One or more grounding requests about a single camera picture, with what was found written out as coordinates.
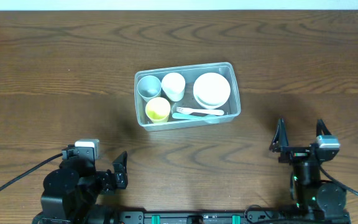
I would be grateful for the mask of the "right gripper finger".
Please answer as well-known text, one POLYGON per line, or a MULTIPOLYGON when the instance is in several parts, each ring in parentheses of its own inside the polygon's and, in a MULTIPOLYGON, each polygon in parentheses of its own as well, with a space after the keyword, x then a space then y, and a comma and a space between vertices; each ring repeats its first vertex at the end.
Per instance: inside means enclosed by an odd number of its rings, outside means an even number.
POLYGON ((272 152, 284 152, 289 147, 287 130, 283 118, 278 120, 277 129, 272 142, 269 146, 269 150, 272 152))
POLYGON ((322 119, 318 119, 316 123, 316 136, 331 135, 331 132, 326 127, 322 119))

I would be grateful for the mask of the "yellow plastic cup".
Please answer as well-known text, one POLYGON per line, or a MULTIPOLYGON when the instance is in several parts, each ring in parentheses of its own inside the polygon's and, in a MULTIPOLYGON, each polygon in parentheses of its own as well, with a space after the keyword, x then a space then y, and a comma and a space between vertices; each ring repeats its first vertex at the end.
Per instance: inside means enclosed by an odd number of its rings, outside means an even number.
POLYGON ((152 98, 145 106, 145 113, 153 123, 166 123, 170 112, 169 101, 162 97, 152 98))

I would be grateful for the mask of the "mint green plastic spoon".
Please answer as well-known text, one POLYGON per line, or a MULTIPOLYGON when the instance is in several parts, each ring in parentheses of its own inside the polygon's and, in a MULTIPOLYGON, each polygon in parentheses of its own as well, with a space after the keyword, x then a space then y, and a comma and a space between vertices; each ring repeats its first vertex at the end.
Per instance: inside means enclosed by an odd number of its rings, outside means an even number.
POLYGON ((219 123, 219 119, 217 116, 208 114, 205 116, 197 116, 197 115, 191 115, 191 114, 182 114, 182 113, 173 113, 172 114, 173 119, 185 119, 185 120, 205 120, 207 123, 210 124, 217 124, 219 123))

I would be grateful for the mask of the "pink plastic fork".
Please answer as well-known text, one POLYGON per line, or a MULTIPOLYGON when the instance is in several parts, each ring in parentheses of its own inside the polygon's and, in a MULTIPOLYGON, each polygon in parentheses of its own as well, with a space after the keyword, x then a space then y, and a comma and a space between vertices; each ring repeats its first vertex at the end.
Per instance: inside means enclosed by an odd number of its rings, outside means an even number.
POLYGON ((184 108, 184 107, 177 107, 176 111, 182 114, 201 113, 201 114, 211 114, 215 116, 222 116, 224 114, 223 110, 193 109, 193 108, 184 108))

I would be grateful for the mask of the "grey plastic cup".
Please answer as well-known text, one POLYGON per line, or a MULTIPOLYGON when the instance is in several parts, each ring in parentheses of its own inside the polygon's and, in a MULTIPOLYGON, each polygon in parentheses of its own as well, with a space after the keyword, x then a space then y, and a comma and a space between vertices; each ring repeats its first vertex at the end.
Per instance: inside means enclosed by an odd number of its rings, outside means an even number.
POLYGON ((147 75, 140 79, 137 84, 137 92, 146 102, 159 97, 162 91, 161 81, 152 75, 147 75))

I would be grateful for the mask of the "white plastic bowl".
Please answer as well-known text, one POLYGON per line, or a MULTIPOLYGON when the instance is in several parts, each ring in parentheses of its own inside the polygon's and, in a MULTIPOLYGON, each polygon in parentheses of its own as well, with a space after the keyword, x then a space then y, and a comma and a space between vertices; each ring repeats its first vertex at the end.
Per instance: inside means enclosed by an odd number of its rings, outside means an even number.
POLYGON ((193 85, 193 96, 197 103, 206 109, 216 109, 226 103, 231 87, 226 78, 218 73, 205 73, 193 85))

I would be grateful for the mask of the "white plastic cup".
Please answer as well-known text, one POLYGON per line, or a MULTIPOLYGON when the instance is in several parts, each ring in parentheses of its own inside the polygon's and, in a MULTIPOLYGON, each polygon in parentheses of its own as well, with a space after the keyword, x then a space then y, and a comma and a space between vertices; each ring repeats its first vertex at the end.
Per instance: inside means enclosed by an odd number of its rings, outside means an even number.
POLYGON ((162 90, 174 102, 178 102, 184 97, 185 85, 184 77, 176 72, 168 73, 162 79, 162 90))

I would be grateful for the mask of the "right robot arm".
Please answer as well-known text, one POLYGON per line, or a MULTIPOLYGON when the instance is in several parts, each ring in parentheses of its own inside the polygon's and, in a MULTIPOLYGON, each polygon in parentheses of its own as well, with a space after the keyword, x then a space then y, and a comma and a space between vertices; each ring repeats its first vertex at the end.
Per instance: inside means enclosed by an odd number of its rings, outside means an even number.
POLYGON ((294 218, 323 223, 351 222, 345 209, 347 190, 333 180, 321 178, 321 164, 334 159, 339 148, 338 138, 321 119, 316 125, 316 139, 308 146, 291 146, 284 119, 278 120, 269 150, 280 154, 280 163, 293 167, 290 192, 297 207, 294 218))

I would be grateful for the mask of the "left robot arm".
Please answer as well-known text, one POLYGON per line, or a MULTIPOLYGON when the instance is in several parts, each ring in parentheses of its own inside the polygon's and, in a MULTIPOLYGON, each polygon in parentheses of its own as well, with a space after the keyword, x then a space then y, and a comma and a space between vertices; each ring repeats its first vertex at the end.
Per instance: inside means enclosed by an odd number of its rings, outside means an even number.
POLYGON ((33 223, 45 224, 117 224, 119 212, 106 205, 98 205, 101 194, 114 194, 125 189, 127 178, 127 152, 112 163, 114 170, 97 171, 93 147, 73 144, 62 150, 62 162, 57 170, 44 178, 44 191, 40 202, 42 211, 33 223))

